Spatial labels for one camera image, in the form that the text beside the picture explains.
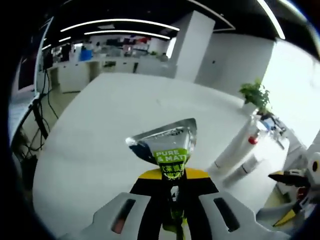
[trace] ceiling light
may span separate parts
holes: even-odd
[[[86,32],[84,35],[90,35],[90,34],[103,34],[103,33],[128,33],[128,34],[143,34],[143,35],[150,35],[150,36],[155,36],[158,38],[163,38],[163,39],[170,39],[168,36],[163,36],[160,34],[155,34],[155,33],[150,33],[150,32],[145,32],[145,31],[131,31],[131,30],[104,30],[104,31],[91,31],[91,32]]]
[[[233,26],[227,19],[225,19],[224,17],[220,16],[220,14],[216,13],[215,11],[213,11],[212,9],[210,9],[209,7],[203,5],[202,3],[200,2],[197,2],[195,0],[187,0],[189,1],[190,3],[193,3],[195,5],[198,5],[199,7],[207,10],[208,12],[212,13],[213,15],[215,15],[217,18],[221,19],[222,21],[224,21],[226,24],[228,24],[233,30],[235,30],[235,26]]]
[[[267,3],[264,0],[256,0],[260,6],[263,8],[265,13],[268,15],[269,19],[271,20],[276,32],[278,33],[279,37],[281,39],[286,39],[284,32],[282,31],[282,28],[274,15],[274,13],[271,11],[270,7],[267,5]]]
[[[84,22],[84,23],[80,23],[80,24],[76,24],[76,25],[64,28],[64,29],[60,30],[60,32],[64,32],[64,31],[67,31],[69,29],[74,29],[74,28],[77,28],[77,27],[80,27],[80,26],[84,26],[84,25],[88,25],[88,24],[97,24],[97,23],[105,23],[105,22],[134,22],[134,23],[157,25],[157,26],[161,26],[161,27],[164,27],[164,28],[173,29],[173,30],[176,30],[176,31],[180,30],[177,27],[166,25],[166,24],[162,24],[162,23],[159,23],[159,22],[154,22],[154,21],[146,21],[146,20],[139,20],[139,19],[128,19],[128,18],[114,18],[114,19],[103,19],[103,20],[87,21],[87,22]]]
[[[61,42],[65,41],[65,40],[69,40],[70,38],[71,38],[71,37],[70,37],[70,36],[68,36],[68,37],[66,37],[66,38],[60,39],[60,40],[59,40],[59,43],[61,43]]]
[[[51,47],[51,44],[49,44],[49,45],[47,45],[47,46],[43,47],[43,48],[42,48],[42,50],[45,50],[45,49],[47,49],[47,48],[49,48],[49,47]]]
[[[287,0],[278,0],[280,3],[289,8],[292,12],[294,12],[302,21],[306,22],[307,19],[304,14],[290,1]]]

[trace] white wall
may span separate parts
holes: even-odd
[[[215,26],[211,18],[194,11],[177,60],[176,78],[194,82]]]
[[[174,48],[172,51],[172,56],[170,58],[170,63],[172,65],[177,65],[177,63],[178,63],[179,53],[181,51],[182,45],[184,43],[184,39],[187,34],[188,25],[189,25],[191,16],[192,16],[191,13],[187,14],[183,18],[181,18],[179,21],[174,23],[175,26],[180,28],[180,31],[178,32],[178,34],[176,36],[175,45],[174,45]]]
[[[273,41],[260,37],[214,33],[195,83],[242,97],[242,84],[264,77],[273,46]]]

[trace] cable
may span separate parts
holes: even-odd
[[[42,134],[40,133],[40,149],[42,150]]]
[[[47,120],[43,117],[42,120],[46,123],[49,133],[51,132],[50,127],[49,127],[49,123],[47,122]]]
[[[52,112],[54,113],[56,119],[59,119],[59,117],[58,117],[58,115],[56,114],[54,108],[51,106],[50,100],[49,100],[49,98],[50,98],[50,96],[49,96],[49,93],[50,93],[50,78],[49,78],[49,74],[48,74],[47,69],[45,70],[45,74],[46,74],[46,76],[48,77],[48,93],[47,93],[47,96],[48,96],[48,104],[49,104],[49,107],[51,108]]]
[[[43,96],[44,92],[45,92],[45,87],[46,87],[46,72],[44,72],[44,79],[43,79],[43,87],[42,87],[42,91],[41,91],[41,96]]]
[[[43,143],[40,147],[38,147],[38,148],[33,148],[33,147],[31,147],[31,146],[28,146],[28,145],[24,144],[24,146],[26,146],[26,147],[28,148],[28,150],[33,151],[33,152],[39,151],[39,150],[41,149],[41,147],[43,147],[44,145],[45,145],[45,144]]]
[[[38,110],[39,110],[39,108],[40,108],[40,117],[43,119],[44,117],[44,113],[43,113],[43,111],[42,111],[42,103],[41,103],[41,100],[39,101],[39,106],[38,106]]]
[[[27,146],[27,148],[28,148],[28,151],[26,152],[25,158],[23,159],[23,161],[27,159],[28,154],[32,155],[32,154],[31,154],[31,151],[30,151],[30,148],[29,148],[28,146]]]

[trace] green label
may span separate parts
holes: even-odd
[[[156,159],[161,172],[169,179],[179,179],[185,171],[188,151],[184,148],[175,148],[164,151],[154,151],[153,156]]]
[[[158,164],[169,164],[175,162],[186,162],[187,153],[187,149],[175,148],[164,151],[154,151],[153,156]]]

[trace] potted plant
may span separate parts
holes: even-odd
[[[242,109],[246,114],[251,115],[257,108],[262,113],[268,111],[269,91],[266,90],[259,79],[256,79],[254,83],[242,84],[239,92],[245,99]]]

